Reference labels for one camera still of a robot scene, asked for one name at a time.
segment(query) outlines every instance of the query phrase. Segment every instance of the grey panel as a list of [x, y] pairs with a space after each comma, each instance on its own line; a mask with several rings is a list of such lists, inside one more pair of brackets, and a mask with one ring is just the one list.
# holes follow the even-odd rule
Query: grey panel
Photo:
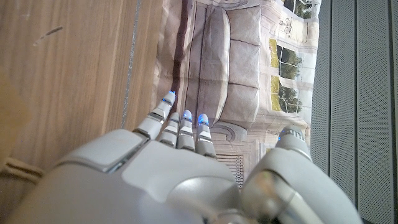
[[334, 0], [331, 24], [330, 177], [355, 203], [354, 1]]
[[[398, 127], [398, 2], [397, 1], [392, 1], [391, 2], [392, 7], [392, 41], [393, 41], [393, 53], [394, 53], [394, 83], [395, 83], [395, 93], [394, 93], [394, 98], [395, 98], [395, 112], [396, 112], [396, 128]], [[396, 133], [396, 150], [398, 148], [398, 136]]]
[[357, 7], [358, 210], [370, 222], [394, 223], [388, 2]]
[[330, 0], [323, 0], [319, 18], [317, 66], [313, 86], [311, 156], [324, 173], [329, 171]]

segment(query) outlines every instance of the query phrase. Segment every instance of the wooden surface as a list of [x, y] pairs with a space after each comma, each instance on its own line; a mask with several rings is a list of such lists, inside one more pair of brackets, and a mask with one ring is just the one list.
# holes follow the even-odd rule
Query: wooden surface
[[[125, 128], [150, 110], [162, 2], [140, 2], [0, 1], [0, 69], [32, 117], [13, 158], [49, 170], [76, 147], [121, 127], [137, 5]], [[32, 187], [0, 176], [0, 222]]]

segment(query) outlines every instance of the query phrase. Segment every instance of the printed image of sofa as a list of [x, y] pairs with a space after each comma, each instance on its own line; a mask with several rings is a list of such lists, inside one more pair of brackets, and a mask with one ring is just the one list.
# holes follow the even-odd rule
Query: printed image of sofa
[[197, 4], [185, 109], [216, 133], [245, 135], [259, 108], [260, 6]]

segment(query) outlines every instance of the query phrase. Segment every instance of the white robotic arm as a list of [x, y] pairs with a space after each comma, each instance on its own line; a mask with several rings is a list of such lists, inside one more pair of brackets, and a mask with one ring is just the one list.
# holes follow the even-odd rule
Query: white robotic arm
[[285, 128], [241, 192], [216, 160], [208, 118], [170, 116], [174, 92], [133, 131], [111, 131], [57, 162], [8, 223], [362, 223], [343, 191]]

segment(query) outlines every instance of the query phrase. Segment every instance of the tree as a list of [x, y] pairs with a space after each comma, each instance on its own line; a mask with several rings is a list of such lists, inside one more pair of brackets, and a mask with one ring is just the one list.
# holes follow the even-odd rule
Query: tree
[[301, 111], [302, 102], [297, 98], [297, 92], [279, 83], [279, 105], [286, 113], [298, 113]]
[[296, 7], [294, 9], [294, 14], [298, 15], [303, 19], [310, 19], [312, 15], [311, 10], [312, 4], [303, 4], [301, 1], [297, 0]]
[[277, 53], [278, 53], [278, 58], [280, 59], [279, 75], [283, 78], [295, 79], [295, 77], [299, 75], [298, 67], [301, 65], [303, 60], [300, 57], [298, 57], [294, 51], [285, 49], [279, 45], [277, 45]]

